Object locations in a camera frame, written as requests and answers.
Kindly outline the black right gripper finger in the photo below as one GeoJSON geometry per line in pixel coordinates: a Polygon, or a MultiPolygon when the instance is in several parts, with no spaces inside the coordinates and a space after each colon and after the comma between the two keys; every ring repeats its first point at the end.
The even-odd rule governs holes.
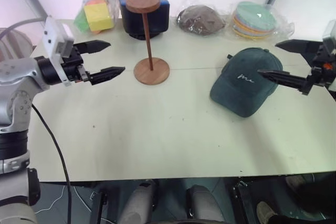
{"type": "Polygon", "coordinates": [[[300,77],[291,75],[289,72],[280,70],[262,70],[259,69],[257,72],[267,80],[274,82],[281,86],[290,87],[300,91],[304,95],[308,95],[312,87],[314,86],[314,81],[310,77],[300,77]]]}
{"type": "Polygon", "coordinates": [[[320,47],[320,42],[291,39],[276,43],[275,46],[287,52],[301,54],[307,63],[312,63],[315,54],[320,47]]]}

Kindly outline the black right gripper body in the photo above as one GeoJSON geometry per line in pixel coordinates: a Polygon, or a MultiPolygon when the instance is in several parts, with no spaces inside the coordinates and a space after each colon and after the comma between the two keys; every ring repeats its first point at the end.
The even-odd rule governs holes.
{"type": "Polygon", "coordinates": [[[335,54],[329,54],[322,42],[309,41],[307,62],[311,67],[307,88],[313,85],[335,88],[335,54]]]}

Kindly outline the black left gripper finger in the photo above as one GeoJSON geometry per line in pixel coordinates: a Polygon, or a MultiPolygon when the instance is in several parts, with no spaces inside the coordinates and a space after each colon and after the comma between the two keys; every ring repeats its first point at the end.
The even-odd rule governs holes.
{"type": "Polygon", "coordinates": [[[78,49],[80,54],[93,54],[110,46],[111,44],[109,42],[103,40],[91,40],[75,44],[75,47],[78,49]]]}
{"type": "Polygon", "coordinates": [[[107,82],[119,76],[125,71],[125,67],[109,67],[100,70],[100,72],[89,74],[89,82],[92,85],[107,82]]]}

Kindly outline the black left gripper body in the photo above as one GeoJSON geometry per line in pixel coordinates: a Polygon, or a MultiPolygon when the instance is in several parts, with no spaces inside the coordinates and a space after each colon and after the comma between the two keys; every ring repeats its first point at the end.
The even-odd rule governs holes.
{"type": "Polygon", "coordinates": [[[87,82],[92,77],[83,66],[81,54],[89,54],[88,46],[73,46],[68,57],[62,57],[62,68],[70,82],[87,82]]]}

